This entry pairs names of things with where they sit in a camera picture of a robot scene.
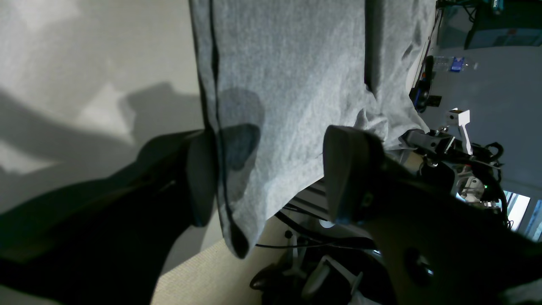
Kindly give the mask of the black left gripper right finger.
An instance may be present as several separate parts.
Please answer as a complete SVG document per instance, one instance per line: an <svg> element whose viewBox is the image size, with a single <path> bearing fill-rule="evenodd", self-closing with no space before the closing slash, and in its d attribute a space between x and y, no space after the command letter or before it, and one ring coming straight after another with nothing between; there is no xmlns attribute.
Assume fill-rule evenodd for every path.
<svg viewBox="0 0 542 305"><path fill-rule="evenodd" d="M366 230L401 305L540 305L541 244L415 178L379 138L329 126L329 216Z"/></svg>

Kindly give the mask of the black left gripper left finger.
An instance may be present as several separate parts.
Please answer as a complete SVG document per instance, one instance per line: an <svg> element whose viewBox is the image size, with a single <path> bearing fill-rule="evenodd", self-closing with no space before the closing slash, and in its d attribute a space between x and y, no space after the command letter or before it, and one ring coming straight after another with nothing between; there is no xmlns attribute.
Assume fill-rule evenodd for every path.
<svg viewBox="0 0 542 305"><path fill-rule="evenodd" d="M217 176L215 133L197 130L102 197L1 216L2 286L64 305L149 305L176 240L209 223Z"/></svg>

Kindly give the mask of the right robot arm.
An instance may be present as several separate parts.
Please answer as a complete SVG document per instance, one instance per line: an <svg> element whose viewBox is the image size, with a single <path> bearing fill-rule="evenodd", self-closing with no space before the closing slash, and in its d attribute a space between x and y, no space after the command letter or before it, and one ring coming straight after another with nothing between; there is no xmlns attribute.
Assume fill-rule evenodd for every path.
<svg viewBox="0 0 542 305"><path fill-rule="evenodd" d="M445 119L437 130L413 129L399 137L401 147L423 158L418 177L443 187L469 206L486 210L510 228L509 205L500 185L503 146L496 141L484 146L470 141L469 110L453 108Z"/></svg>

